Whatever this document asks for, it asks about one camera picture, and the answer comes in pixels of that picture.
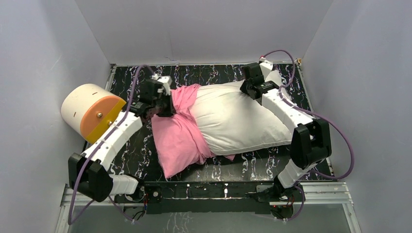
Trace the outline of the pink pillowcase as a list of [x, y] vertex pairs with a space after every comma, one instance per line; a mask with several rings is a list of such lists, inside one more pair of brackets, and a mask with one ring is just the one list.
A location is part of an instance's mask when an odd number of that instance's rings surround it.
[[172, 117], [154, 116], [151, 120], [154, 143], [159, 164], [166, 179], [185, 170], [192, 164], [204, 164], [207, 158], [215, 157], [198, 128], [195, 116], [190, 111], [199, 90], [217, 90], [240, 87], [240, 82], [193, 84], [171, 90], [172, 106], [176, 113]]

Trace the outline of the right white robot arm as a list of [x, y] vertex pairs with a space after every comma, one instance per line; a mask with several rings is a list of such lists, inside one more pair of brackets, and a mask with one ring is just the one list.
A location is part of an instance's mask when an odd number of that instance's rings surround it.
[[254, 197], [259, 202], [286, 201], [297, 190], [300, 180], [331, 155], [329, 123], [299, 111], [283, 95], [284, 85], [267, 81], [273, 72], [271, 66], [265, 67], [263, 62], [250, 63], [241, 70], [244, 76], [241, 92], [271, 111], [292, 134], [288, 163], [275, 176], [271, 187], [257, 186]]

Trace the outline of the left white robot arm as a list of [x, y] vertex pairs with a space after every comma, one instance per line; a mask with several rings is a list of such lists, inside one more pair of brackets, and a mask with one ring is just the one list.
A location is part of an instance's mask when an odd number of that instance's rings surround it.
[[61, 107], [63, 120], [89, 147], [68, 159], [69, 186], [94, 201], [126, 194], [143, 200], [145, 189], [133, 175], [113, 175], [110, 165], [132, 135], [153, 117], [170, 117], [175, 110], [169, 76], [152, 75], [139, 85], [139, 95], [128, 100], [87, 83], [75, 88]]

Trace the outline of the white pillow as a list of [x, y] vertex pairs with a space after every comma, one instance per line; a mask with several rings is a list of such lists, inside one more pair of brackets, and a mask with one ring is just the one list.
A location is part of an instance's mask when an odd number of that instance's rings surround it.
[[233, 155], [291, 143], [282, 121], [241, 92], [241, 81], [200, 86], [191, 114], [210, 151]]

